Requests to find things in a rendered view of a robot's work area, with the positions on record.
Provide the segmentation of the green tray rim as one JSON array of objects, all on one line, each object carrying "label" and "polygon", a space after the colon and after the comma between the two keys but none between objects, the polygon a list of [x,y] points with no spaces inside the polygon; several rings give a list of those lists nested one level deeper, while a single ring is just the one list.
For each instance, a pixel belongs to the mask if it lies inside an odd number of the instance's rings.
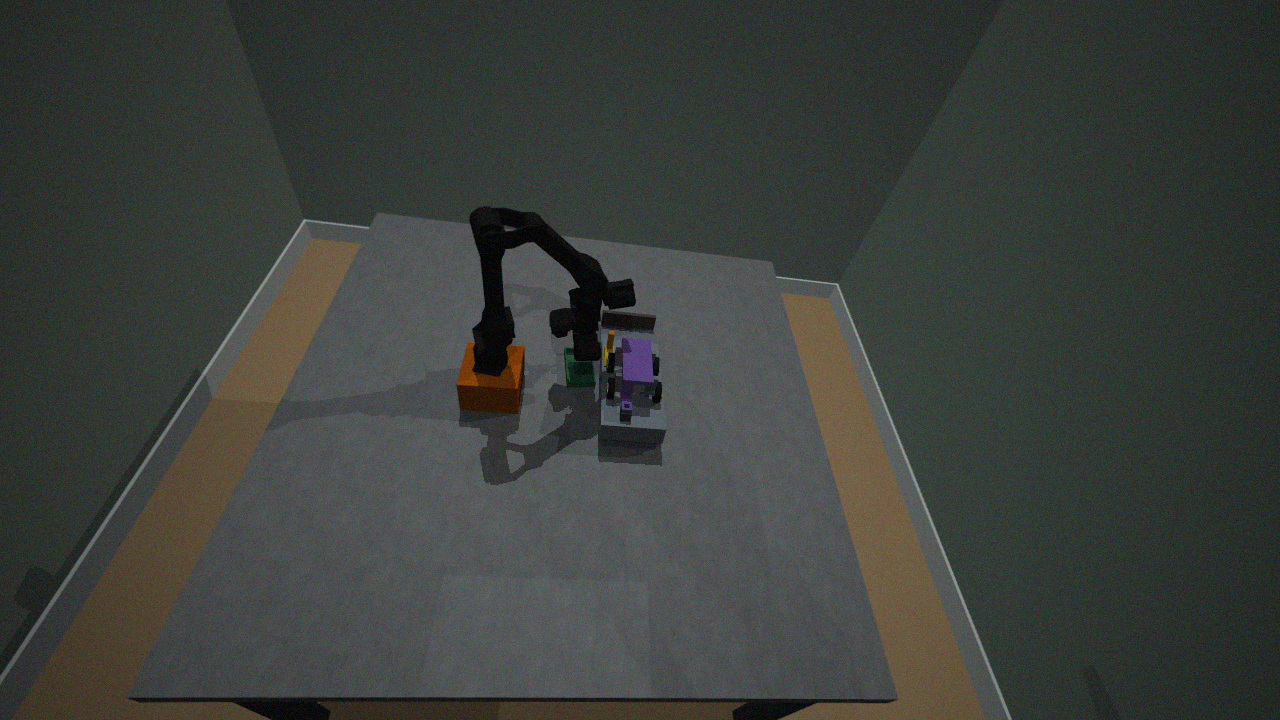
[{"label": "green tray rim", "polygon": [[595,372],[594,372],[594,363],[593,361],[591,361],[593,380],[570,380],[568,365],[567,365],[567,354],[573,354],[573,347],[566,347],[564,348],[564,370],[566,370],[567,387],[595,387],[596,379],[595,379]]}]

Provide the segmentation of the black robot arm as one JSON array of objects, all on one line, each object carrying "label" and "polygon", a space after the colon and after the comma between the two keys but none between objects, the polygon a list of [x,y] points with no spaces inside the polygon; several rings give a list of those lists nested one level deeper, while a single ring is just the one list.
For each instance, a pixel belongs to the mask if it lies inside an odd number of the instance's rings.
[{"label": "black robot arm", "polygon": [[[512,345],[515,320],[504,307],[502,258],[506,249],[534,242],[570,272],[580,288],[570,290],[572,307],[550,311],[549,325],[557,338],[570,331],[579,333],[576,310],[581,316],[593,318],[602,310],[602,300],[612,309],[635,306],[631,279],[609,282],[596,259],[579,252],[535,211],[516,211],[508,208],[477,208],[470,215],[474,240],[481,259],[485,307],[483,319],[474,327],[474,372],[497,375],[508,363],[507,346]],[[506,231],[504,225],[518,228]],[[512,338],[513,337],[513,338]],[[499,377],[497,375],[497,377]]]}]

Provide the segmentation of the small purple trolley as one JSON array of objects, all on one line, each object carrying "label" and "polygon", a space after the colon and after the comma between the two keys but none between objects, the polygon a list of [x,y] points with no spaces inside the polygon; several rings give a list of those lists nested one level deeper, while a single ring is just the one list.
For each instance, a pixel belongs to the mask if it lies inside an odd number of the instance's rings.
[{"label": "small purple trolley", "polygon": [[652,395],[652,401],[660,404],[660,360],[657,351],[652,351],[650,340],[622,338],[622,348],[616,347],[614,354],[609,352],[607,356],[607,372],[613,373],[614,366],[622,366],[622,373],[616,372],[614,378],[609,377],[605,395],[607,398],[614,398],[614,392],[622,392],[621,411],[632,413],[634,386],[645,386],[644,395]]}]

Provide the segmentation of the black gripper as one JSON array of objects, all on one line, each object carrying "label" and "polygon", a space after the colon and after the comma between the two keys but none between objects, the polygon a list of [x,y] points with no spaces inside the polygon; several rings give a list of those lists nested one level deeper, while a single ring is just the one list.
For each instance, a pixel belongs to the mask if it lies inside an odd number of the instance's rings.
[{"label": "black gripper", "polygon": [[575,305],[575,319],[579,327],[579,334],[573,334],[573,359],[576,361],[599,361],[602,357],[602,346],[598,342],[596,331],[599,331],[598,322],[602,322],[600,313],[596,316],[588,318],[581,316],[576,310]]}]

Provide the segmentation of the grey ramp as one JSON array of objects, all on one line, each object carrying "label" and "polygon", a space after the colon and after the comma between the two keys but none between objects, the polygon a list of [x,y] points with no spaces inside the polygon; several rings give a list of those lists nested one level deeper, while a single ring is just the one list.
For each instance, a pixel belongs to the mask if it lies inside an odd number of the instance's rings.
[{"label": "grey ramp", "polygon": [[614,372],[607,372],[604,366],[604,346],[607,345],[609,331],[614,331],[613,346],[622,348],[622,338],[650,340],[652,351],[657,351],[654,343],[654,325],[657,315],[620,313],[603,310],[602,314],[602,357],[600,357],[600,386],[599,386],[599,436],[602,446],[626,448],[657,448],[657,443],[663,443],[666,436],[664,401],[660,404],[652,401],[652,395],[644,395],[645,386],[634,386],[632,413],[621,411],[621,393],[614,392],[614,398],[607,398],[605,382],[614,378],[616,372],[622,373],[622,366],[614,366]]}]

